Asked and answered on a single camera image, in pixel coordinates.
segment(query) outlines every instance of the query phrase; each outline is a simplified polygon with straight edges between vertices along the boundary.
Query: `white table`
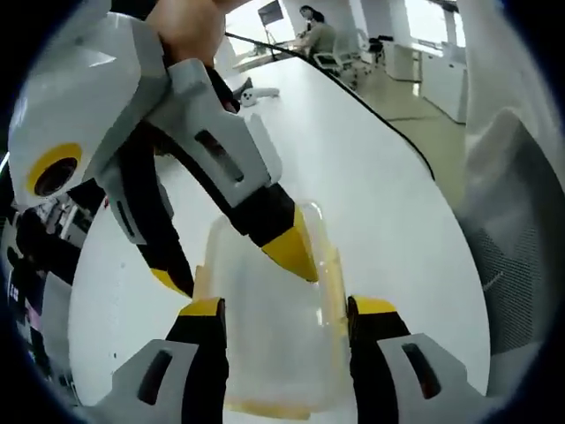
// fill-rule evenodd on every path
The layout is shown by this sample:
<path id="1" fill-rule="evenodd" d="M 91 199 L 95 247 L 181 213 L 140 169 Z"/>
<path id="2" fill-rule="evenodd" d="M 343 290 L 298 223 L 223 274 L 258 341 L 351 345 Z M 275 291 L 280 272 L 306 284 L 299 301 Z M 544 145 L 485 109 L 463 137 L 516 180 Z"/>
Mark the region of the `white table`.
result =
<path id="1" fill-rule="evenodd" d="M 241 113 L 262 116 L 282 158 L 288 193 L 321 206 L 342 256 L 347 293 L 392 301 L 410 330 L 452 352 L 484 393 L 490 349 L 481 285 L 428 170 L 400 135 L 304 62 L 289 59 L 248 75 L 256 87 L 281 90 L 280 98 L 260 99 Z M 220 211 L 174 160 L 159 158 L 158 171 L 195 267 L 204 261 L 209 227 Z M 100 400 L 113 370 L 149 340 L 165 337 L 186 303 L 152 277 L 102 208 L 72 290 L 71 365 L 81 400 Z"/>

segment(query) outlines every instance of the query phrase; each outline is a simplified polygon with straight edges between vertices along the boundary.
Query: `black cable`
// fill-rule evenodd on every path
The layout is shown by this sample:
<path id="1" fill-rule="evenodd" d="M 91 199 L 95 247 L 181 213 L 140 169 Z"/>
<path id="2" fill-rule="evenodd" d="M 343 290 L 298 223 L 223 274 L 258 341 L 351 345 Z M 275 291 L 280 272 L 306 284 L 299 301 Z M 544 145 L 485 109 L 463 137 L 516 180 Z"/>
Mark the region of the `black cable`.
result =
<path id="1" fill-rule="evenodd" d="M 430 163 L 427 161 L 427 159 L 424 156 L 424 154 L 422 153 L 422 151 L 408 137 L 406 137 L 404 134 L 402 134 L 400 131 L 398 131 L 396 128 L 394 128 L 394 126 L 392 126 L 384 117 L 379 115 L 373 108 L 371 108 L 371 106 L 369 106 L 367 103 L 365 103 L 365 101 L 363 99 L 361 99 L 358 95 L 356 95 L 353 91 L 351 91 L 334 74 L 332 74 L 329 71 L 326 71 L 323 68 L 320 68 L 317 64 L 310 62 L 308 59 L 306 59 L 306 57 L 304 57 L 303 55 L 300 55 L 299 53 L 297 53 L 295 51 L 284 49 L 282 47 L 275 46 L 274 44 L 269 44 L 267 42 L 260 42 L 258 40 L 254 40 L 252 38 L 242 37 L 241 35 L 235 35 L 235 34 L 232 34 L 232 33 L 226 33 L 226 36 L 229 37 L 229 38 L 235 38 L 236 40 L 241 40 L 242 42 L 250 42 L 251 44 L 255 44 L 256 46 L 261 46 L 261 47 L 264 47 L 266 49 L 277 50 L 277 51 L 280 51 L 282 53 L 286 53 L 287 55 L 292 56 L 292 57 L 298 57 L 299 59 L 305 61 L 307 64 L 309 64 L 313 68 L 317 69 L 319 72 L 323 73 L 325 76 L 327 76 L 332 81 L 334 81 L 335 84 L 337 84 L 341 89 L 343 89 L 351 97 L 353 97 L 355 100 L 357 100 L 365 109 L 367 109 L 369 112 L 371 112 L 373 115 L 375 115 L 384 125 L 386 125 L 392 131 L 394 131 L 395 133 L 400 135 L 416 151 L 416 153 L 418 153 L 418 155 L 422 158 L 422 160 L 426 164 L 427 169 L 430 171 L 430 174 L 432 175 L 432 179 L 435 180 L 435 175 L 433 174 L 432 165 L 430 165 Z"/>

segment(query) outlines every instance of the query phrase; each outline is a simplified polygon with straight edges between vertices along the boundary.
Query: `human hand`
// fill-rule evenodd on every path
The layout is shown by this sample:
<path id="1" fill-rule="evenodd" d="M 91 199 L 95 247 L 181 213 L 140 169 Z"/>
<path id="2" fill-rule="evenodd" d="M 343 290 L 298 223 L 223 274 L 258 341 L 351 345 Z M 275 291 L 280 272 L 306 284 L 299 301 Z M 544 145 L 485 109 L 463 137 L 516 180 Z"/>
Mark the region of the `human hand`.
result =
<path id="1" fill-rule="evenodd" d="M 225 15 L 249 0 L 159 0 L 147 23 L 159 34 L 172 63 L 196 58 L 214 66 Z"/>

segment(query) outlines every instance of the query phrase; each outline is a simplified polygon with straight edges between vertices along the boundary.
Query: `yellow circular ring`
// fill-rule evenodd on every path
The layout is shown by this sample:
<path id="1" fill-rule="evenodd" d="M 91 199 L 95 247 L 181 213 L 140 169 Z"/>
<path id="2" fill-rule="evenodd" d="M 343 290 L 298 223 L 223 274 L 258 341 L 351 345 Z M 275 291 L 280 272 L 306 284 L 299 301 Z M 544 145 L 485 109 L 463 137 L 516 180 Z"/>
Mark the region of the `yellow circular ring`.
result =
<path id="1" fill-rule="evenodd" d="M 35 185 L 41 175 L 43 175 L 43 172 L 45 172 L 49 166 L 66 158 L 76 159 L 77 163 L 80 163 L 81 156 L 82 148 L 80 148 L 77 143 L 60 144 L 51 150 L 48 150 L 37 160 L 35 165 L 27 174 L 27 191 L 36 196 Z"/>

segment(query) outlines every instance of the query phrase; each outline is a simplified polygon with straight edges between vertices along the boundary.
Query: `plastic container lid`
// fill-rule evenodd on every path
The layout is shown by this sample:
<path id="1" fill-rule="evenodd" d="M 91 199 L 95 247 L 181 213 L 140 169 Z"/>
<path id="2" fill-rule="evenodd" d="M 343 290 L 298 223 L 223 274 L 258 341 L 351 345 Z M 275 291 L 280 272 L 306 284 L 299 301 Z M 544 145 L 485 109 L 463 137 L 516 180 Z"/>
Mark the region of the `plastic container lid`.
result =
<path id="1" fill-rule="evenodd" d="M 341 267 L 320 210 L 300 207 L 320 277 L 314 284 L 276 265 L 227 218 L 210 231 L 194 297 L 225 299 L 228 409 L 307 419 L 341 396 L 349 370 Z"/>

